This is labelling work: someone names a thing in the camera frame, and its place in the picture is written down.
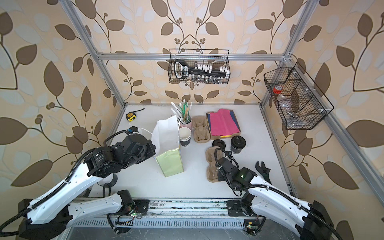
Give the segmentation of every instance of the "pink paper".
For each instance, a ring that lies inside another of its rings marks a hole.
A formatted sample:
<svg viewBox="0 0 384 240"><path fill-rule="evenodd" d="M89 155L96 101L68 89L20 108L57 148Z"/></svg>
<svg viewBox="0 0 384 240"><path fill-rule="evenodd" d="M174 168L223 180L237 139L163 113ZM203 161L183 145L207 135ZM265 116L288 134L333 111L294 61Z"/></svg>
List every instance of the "pink paper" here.
<svg viewBox="0 0 384 240"><path fill-rule="evenodd" d="M230 110L219 109L216 113L210 113L211 134L214 136L226 136L240 132L233 121Z"/></svg>

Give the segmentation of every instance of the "green paper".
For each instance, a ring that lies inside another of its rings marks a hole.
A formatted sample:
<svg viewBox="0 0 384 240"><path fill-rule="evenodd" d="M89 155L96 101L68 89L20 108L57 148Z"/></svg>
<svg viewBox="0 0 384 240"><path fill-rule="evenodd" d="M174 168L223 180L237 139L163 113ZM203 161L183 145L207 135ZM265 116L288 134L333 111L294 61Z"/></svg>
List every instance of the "green paper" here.
<svg viewBox="0 0 384 240"><path fill-rule="evenodd" d="M168 150L155 157L155 159L166 177L184 171L179 148Z"/></svg>

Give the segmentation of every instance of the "metal ventilation grille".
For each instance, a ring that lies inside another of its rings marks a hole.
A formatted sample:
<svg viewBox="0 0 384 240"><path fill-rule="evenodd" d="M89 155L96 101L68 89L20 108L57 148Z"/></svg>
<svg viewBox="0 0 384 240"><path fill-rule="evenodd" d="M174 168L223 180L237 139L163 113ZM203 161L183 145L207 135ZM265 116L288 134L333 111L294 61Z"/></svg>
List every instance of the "metal ventilation grille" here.
<svg viewBox="0 0 384 240"><path fill-rule="evenodd" d="M130 218L120 218L120 221L129 221ZM95 218L92 220L85 220L78 222L74 227L109 227L107 220L104 218ZM177 219L177 218L163 218L163 219L135 219L125 225L119 227L137 227L137 228L231 228L243 229L243 219Z"/></svg>
<svg viewBox="0 0 384 240"><path fill-rule="evenodd" d="M107 219L104 218L95 218L92 220L84 220L78 222L74 227L109 227Z"/></svg>

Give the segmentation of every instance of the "black cup lid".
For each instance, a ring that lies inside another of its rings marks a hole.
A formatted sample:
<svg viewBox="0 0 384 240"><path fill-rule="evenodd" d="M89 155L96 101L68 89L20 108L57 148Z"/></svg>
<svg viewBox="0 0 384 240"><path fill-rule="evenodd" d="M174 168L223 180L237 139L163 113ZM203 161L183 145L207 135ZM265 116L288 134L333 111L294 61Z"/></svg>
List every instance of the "black cup lid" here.
<svg viewBox="0 0 384 240"><path fill-rule="evenodd" d="M231 145L235 148L242 149L245 147L246 141L242 136L234 136L231 139Z"/></svg>
<svg viewBox="0 0 384 240"><path fill-rule="evenodd" d="M225 142L223 140L220 140L220 139L214 140L214 142L212 143L212 147L215 147L215 146L218 146L225 150Z"/></svg>

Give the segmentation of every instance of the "white cable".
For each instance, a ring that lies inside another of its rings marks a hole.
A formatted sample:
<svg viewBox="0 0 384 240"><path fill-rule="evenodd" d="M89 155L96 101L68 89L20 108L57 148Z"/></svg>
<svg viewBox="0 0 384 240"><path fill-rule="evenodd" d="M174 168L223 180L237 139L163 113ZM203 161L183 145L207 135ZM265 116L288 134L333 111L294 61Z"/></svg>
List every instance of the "white cable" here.
<svg viewBox="0 0 384 240"><path fill-rule="evenodd" d="M142 127L140 127L140 129L143 129L143 130L145 130L145 131L149 132L149 133L152 135L152 133L151 133L150 131L148 131L147 129L145 129L145 128L142 128Z"/></svg>

